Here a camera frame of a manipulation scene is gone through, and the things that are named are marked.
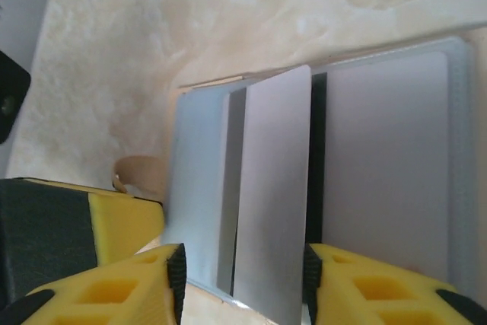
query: black object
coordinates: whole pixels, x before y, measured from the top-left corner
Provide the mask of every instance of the black object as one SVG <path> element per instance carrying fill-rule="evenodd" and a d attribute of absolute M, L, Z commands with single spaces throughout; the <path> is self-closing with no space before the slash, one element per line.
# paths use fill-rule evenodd
<path fill-rule="evenodd" d="M 0 51 L 0 144 L 10 135 L 29 86 L 29 73 Z"/>
<path fill-rule="evenodd" d="M 317 323 L 318 298 L 317 291 L 321 285 L 323 262 L 309 244 L 304 247 L 303 262 L 303 300 L 307 304 L 311 325 Z"/>
<path fill-rule="evenodd" d="M 325 185 L 326 74 L 313 75 L 311 84 L 310 157 L 307 177 L 307 243 L 322 243 Z"/>
<path fill-rule="evenodd" d="M 31 317 L 39 310 L 48 300 L 54 297 L 52 289 L 43 289 L 20 298 L 3 311 L 0 311 L 1 325 L 21 325 L 25 320 Z"/>
<path fill-rule="evenodd" d="M 96 266 L 88 193 L 0 180 L 0 310 Z"/>
<path fill-rule="evenodd" d="M 186 290 L 186 250 L 184 244 L 180 244 L 169 260 L 167 260 L 167 277 L 169 286 L 173 290 L 174 318 L 177 325 L 180 325 Z"/>
<path fill-rule="evenodd" d="M 446 289 L 438 289 L 436 293 L 473 325 L 487 324 L 487 310 L 473 299 Z"/>

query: yellow 3d-printed part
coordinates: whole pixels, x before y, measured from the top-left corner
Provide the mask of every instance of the yellow 3d-printed part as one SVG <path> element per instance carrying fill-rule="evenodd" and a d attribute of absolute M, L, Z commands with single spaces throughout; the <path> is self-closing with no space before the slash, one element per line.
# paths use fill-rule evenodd
<path fill-rule="evenodd" d="M 470 323 L 436 293 L 438 289 L 455 292 L 451 285 L 328 245 L 310 248 L 305 253 L 304 286 L 315 324 Z M 316 291 L 311 303 L 310 289 Z"/>
<path fill-rule="evenodd" d="M 98 265 L 128 258 L 164 230 L 159 202 L 89 186 L 26 178 L 33 183 L 87 193 Z"/>
<path fill-rule="evenodd" d="M 54 297 L 23 324 L 179 324 L 185 285 L 184 246 L 164 245 L 36 288 Z"/>

